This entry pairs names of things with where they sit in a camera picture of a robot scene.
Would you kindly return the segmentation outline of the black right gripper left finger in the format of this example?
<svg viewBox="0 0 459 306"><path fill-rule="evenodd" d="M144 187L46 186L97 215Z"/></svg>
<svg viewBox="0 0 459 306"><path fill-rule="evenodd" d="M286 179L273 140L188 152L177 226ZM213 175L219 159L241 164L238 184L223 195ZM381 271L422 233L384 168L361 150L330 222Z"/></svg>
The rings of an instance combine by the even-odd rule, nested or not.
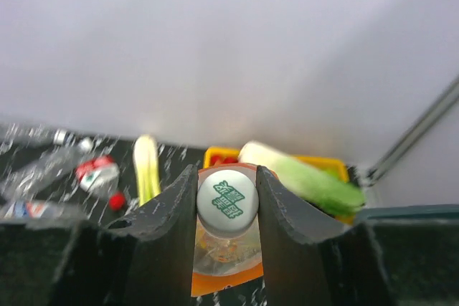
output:
<svg viewBox="0 0 459 306"><path fill-rule="evenodd" d="M106 227L82 219L1 222L3 305L188 305L198 171Z"/></svg>

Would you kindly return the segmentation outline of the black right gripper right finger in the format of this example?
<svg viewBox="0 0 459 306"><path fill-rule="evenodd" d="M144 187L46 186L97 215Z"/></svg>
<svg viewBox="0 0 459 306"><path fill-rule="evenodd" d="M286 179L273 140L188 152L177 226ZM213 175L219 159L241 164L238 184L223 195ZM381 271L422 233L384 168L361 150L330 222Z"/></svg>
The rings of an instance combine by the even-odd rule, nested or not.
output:
<svg viewBox="0 0 459 306"><path fill-rule="evenodd" d="M458 228L356 227L288 191L265 167L256 187L269 305L456 305Z"/></svg>

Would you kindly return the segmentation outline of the orange label juice bottle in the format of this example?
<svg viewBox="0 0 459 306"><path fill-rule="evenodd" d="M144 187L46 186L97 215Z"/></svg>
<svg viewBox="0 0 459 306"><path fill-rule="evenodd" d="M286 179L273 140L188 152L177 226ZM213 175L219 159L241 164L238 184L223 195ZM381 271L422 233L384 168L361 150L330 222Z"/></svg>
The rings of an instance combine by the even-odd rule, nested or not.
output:
<svg viewBox="0 0 459 306"><path fill-rule="evenodd" d="M247 163L199 171L193 297L263 276L256 171Z"/></svg>

